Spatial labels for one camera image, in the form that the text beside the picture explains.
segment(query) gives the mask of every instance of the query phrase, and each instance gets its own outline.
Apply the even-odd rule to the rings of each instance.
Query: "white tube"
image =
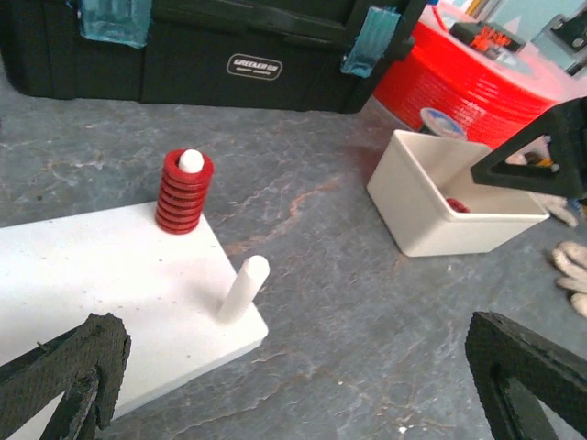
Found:
[[[204,167],[204,156],[196,149],[187,149],[180,157],[178,168],[183,172],[196,174]]]
[[[247,259],[218,312],[218,321],[233,323],[249,308],[270,272],[269,261],[261,255]]]

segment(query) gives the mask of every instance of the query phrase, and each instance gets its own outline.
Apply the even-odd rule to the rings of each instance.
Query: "white box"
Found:
[[[367,191],[408,257],[494,250],[548,218],[532,194],[478,185],[470,168],[483,144],[396,130]],[[467,206],[458,213],[446,198]]]

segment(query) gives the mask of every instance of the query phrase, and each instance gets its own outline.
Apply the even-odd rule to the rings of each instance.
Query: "marble countertop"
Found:
[[[376,103],[331,115],[62,102],[0,78],[0,226],[152,201],[164,154],[197,148],[216,165],[205,215],[231,261],[272,265],[261,348],[104,440],[488,440],[464,353],[474,311],[587,358],[587,320],[545,258],[587,227],[549,220],[488,255],[403,256],[365,191],[397,128]]]

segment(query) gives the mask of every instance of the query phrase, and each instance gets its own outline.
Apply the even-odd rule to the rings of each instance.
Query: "white base board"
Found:
[[[258,347],[252,304],[234,324],[215,316],[236,277],[202,217],[173,236],[155,203],[0,229],[0,365],[82,324],[121,318],[132,343],[115,417]],[[10,440],[39,438],[58,400]]]

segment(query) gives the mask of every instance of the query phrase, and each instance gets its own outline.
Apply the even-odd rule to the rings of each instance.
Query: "black box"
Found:
[[[144,49],[80,36],[76,0],[0,0],[0,50],[21,93],[56,99],[361,110],[404,59],[426,0],[154,0]],[[340,71],[370,6],[401,13],[371,76]]]
[[[483,39],[490,40],[494,46],[503,47],[510,52],[518,52],[526,45],[525,41],[503,27],[494,23],[485,23],[482,21],[455,23],[450,28],[450,35],[459,39],[467,46],[485,52],[486,50],[481,50],[479,47],[476,47],[475,42],[478,37],[483,37],[482,33],[486,28],[489,28],[492,31],[492,35]]]

